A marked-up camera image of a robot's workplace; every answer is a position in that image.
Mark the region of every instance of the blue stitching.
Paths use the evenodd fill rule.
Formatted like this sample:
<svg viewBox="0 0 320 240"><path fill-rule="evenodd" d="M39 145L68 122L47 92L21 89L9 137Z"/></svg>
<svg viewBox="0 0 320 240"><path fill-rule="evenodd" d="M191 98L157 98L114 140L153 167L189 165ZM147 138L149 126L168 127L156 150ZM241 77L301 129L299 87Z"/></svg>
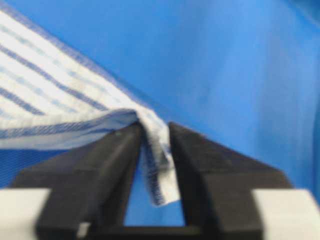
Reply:
<svg viewBox="0 0 320 240"><path fill-rule="evenodd" d="M99 124L102 124L107 119L119 116L132 116L136 114L133 110L118 110L112 112L108 115L88 120L88 121L79 121L79 122L67 122L59 123L55 125L44 125L44 126L32 126L25 128L9 128L9 129L0 129L0 139L7 138L18 138L18 137L30 137L38 135L53 135L60 134L65 132L77 132L93 128Z"/></svg>

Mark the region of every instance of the towel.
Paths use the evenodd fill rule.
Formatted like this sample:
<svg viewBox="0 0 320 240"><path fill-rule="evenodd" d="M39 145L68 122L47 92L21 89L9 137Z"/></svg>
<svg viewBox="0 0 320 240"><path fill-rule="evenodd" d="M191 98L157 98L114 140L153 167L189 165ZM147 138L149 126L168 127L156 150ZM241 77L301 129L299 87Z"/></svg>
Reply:
<svg viewBox="0 0 320 240"><path fill-rule="evenodd" d="M0 0L0 149L72 149L137 121L147 138L151 199L174 202L166 123L106 70Z"/></svg>

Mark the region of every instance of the blue cloth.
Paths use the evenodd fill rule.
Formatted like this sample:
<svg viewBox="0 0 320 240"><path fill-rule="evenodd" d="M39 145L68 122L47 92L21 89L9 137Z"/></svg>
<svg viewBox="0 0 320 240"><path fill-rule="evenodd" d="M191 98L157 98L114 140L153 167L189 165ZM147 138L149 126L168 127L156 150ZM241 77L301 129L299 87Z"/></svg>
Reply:
<svg viewBox="0 0 320 240"><path fill-rule="evenodd" d="M6 2L145 94L167 121L284 170L320 200L320 30L299 1ZM148 205L138 192L131 223L182 224L178 206L134 210Z"/></svg>

